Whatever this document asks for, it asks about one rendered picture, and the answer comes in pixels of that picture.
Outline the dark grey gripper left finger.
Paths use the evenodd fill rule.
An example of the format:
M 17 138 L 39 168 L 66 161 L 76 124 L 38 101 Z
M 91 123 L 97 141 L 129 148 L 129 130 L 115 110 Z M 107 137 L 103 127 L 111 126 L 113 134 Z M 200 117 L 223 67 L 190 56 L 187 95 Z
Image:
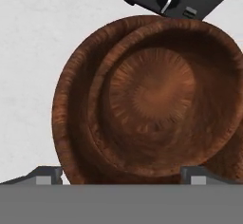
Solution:
M 38 166 L 27 175 L 1 182 L 1 185 L 62 185 L 62 175 L 63 169 L 61 166 Z

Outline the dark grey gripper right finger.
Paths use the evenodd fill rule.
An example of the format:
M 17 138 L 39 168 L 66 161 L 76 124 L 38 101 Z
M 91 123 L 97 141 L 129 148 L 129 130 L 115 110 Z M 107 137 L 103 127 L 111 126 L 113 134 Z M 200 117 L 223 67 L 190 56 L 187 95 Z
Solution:
M 181 183 L 188 185 L 240 184 L 239 180 L 229 180 L 213 174 L 203 166 L 184 166 L 180 169 Z

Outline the large brown wooden bowl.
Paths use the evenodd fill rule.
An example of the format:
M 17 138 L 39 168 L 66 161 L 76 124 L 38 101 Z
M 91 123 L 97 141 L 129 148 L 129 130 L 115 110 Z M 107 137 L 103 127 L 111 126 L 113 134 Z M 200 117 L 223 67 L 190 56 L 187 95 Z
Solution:
M 129 16 L 97 29 L 72 53 L 60 75 L 52 105 L 52 135 L 61 165 L 73 184 L 176 184 L 167 177 L 133 177 L 107 165 L 90 140 L 87 120 L 88 94 L 94 75 L 107 52 L 136 28 L 163 18 Z M 200 165 L 229 180 L 243 180 L 243 103 L 239 125 L 225 146 Z

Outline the small brown wooden bowl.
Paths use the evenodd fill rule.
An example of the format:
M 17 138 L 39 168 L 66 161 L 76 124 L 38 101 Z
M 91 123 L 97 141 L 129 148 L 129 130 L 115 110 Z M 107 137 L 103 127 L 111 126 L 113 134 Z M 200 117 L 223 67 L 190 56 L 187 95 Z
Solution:
M 239 125 L 243 54 L 220 28 L 158 19 L 105 55 L 88 94 L 90 140 L 133 177 L 167 177 L 220 151 Z

